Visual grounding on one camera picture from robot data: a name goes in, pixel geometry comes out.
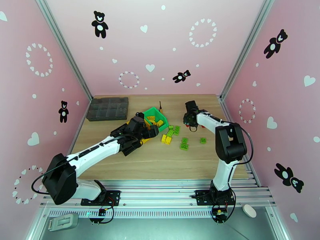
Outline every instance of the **white heart decal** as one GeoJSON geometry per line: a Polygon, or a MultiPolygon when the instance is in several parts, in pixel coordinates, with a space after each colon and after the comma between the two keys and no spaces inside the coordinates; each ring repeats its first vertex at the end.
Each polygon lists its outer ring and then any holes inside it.
{"type": "Polygon", "coordinates": [[[147,33],[147,31],[148,31],[148,26],[147,26],[147,25],[141,26],[141,27],[140,27],[140,30],[141,30],[142,32],[144,32],[144,33],[147,33]]]}
{"type": "Polygon", "coordinates": [[[311,86],[314,82],[316,82],[316,79],[314,77],[310,77],[309,75],[306,75],[304,77],[304,86],[311,86]]]}
{"type": "Polygon", "coordinates": [[[149,71],[149,72],[152,72],[155,68],[155,65],[154,64],[147,64],[146,65],[146,69],[149,71]]]}
{"type": "Polygon", "coordinates": [[[292,220],[294,220],[295,222],[298,222],[298,218],[297,218],[297,216],[296,216],[295,213],[291,213],[291,214],[290,214],[290,218],[291,218],[292,220]]]}
{"type": "Polygon", "coordinates": [[[31,134],[31,138],[28,139],[27,144],[28,144],[29,146],[35,146],[35,145],[37,145],[37,144],[39,144],[39,143],[40,143],[40,141],[39,141],[39,135],[38,135],[38,133],[37,133],[37,132],[33,132],[33,133],[31,134]]]}
{"type": "Polygon", "coordinates": [[[8,21],[6,15],[2,11],[0,11],[0,20],[6,21],[6,22],[8,21]]]}
{"type": "Polygon", "coordinates": [[[269,117],[267,121],[267,128],[276,129],[278,124],[274,121],[273,117],[269,117]]]}

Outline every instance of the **pink wall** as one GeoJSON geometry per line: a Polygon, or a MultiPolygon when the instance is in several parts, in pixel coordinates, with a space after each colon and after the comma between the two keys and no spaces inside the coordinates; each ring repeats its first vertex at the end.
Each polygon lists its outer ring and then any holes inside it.
{"type": "Polygon", "coordinates": [[[0,33],[0,238],[16,240],[26,237],[39,206],[32,181],[67,153],[88,99],[35,0],[0,0],[0,33]]]}
{"type": "Polygon", "coordinates": [[[226,100],[234,120],[250,133],[254,168],[296,240],[320,234],[319,7],[320,0],[276,0],[226,100]],[[264,49],[281,29],[288,38],[267,59],[264,49]],[[296,179],[282,183],[276,163],[304,182],[301,193],[296,179]]]}
{"type": "Polygon", "coordinates": [[[263,2],[47,1],[93,95],[219,94],[263,2]],[[95,10],[106,38],[91,25],[95,10]],[[172,80],[186,70],[185,81],[172,80]]]}

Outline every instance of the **black teddy bear decal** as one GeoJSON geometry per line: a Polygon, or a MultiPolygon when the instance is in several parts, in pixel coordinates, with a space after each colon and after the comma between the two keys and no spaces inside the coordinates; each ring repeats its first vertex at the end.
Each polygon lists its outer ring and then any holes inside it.
{"type": "Polygon", "coordinates": [[[104,13],[100,13],[94,11],[94,16],[96,20],[94,20],[91,25],[95,26],[95,33],[96,36],[99,37],[101,34],[102,38],[106,38],[106,30],[108,30],[108,25],[103,21],[104,20],[104,13]]]}
{"type": "Polygon", "coordinates": [[[274,172],[276,175],[281,178],[283,181],[282,183],[286,186],[293,186],[294,189],[298,192],[301,193],[302,187],[304,186],[303,181],[295,178],[293,176],[293,172],[290,167],[284,168],[281,164],[277,163],[276,164],[277,169],[274,169],[274,172]]]}
{"type": "Polygon", "coordinates": [[[61,108],[59,109],[60,113],[60,122],[67,122],[67,115],[69,114],[69,111],[67,109],[67,102],[61,101],[61,108]]]}
{"type": "Polygon", "coordinates": [[[175,83],[179,83],[180,81],[185,81],[186,77],[190,76],[190,72],[186,70],[184,73],[179,72],[177,76],[174,76],[172,79],[175,83]]]}
{"type": "Polygon", "coordinates": [[[281,43],[288,38],[288,35],[282,29],[280,33],[278,34],[277,38],[273,37],[270,39],[270,44],[266,47],[264,50],[264,54],[268,53],[266,58],[270,58],[274,52],[278,53],[280,50],[281,43]]]}

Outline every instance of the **green plastic bin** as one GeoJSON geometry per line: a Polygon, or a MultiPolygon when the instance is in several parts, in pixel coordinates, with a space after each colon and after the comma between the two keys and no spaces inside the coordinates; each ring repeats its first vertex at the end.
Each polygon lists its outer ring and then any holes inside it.
{"type": "Polygon", "coordinates": [[[150,125],[152,125],[152,123],[147,119],[148,116],[155,116],[156,117],[155,122],[158,122],[159,120],[163,121],[163,125],[159,127],[159,132],[161,132],[165,128],[169,127],[168,120],[161,112],[158,111],[157,108],[155,108],[155,107],[150,108],[150,109],[146,110],[145,112],[143,112],[143,114],[144,114],[144,118],[146,119],[146,121],[150,125]]]}

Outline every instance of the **wooden floor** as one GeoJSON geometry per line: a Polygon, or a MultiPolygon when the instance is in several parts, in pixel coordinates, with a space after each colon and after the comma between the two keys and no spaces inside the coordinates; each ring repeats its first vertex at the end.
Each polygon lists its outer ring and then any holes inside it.
{"type": "MultiPolygon", "coordinates": [[[[215,151],[214,134],[206,128],[198,128],[190,132],[183,124],[186,112],[185,103],[195,100],[199,109],[208,110],[214,116],[225,118],[215,95],[154,95],[129,96],[128,120],[136,112],[144,112],[161,101],[163,114],[169,124],[181,126],[180,134],[173,135],[170,145],[162,144],[162,134],[127,157],[121,152],[110,156],[86,170],[81,179],[87,180],[151,180],[151,179],[212,179],[218,166],[218,156],[215,151]],[[189,139],[189,150],[179,148],[182,137],[189,139]],[[207,144],[201,144],[200,138],[207,138],[207,144]]],[[[112,130],[126,121],[84,121],[73,153],[79,152],[103,140],[112,130]]],[[[237,166],[233,178],[248,178],[243,165],[237,166]]]]}

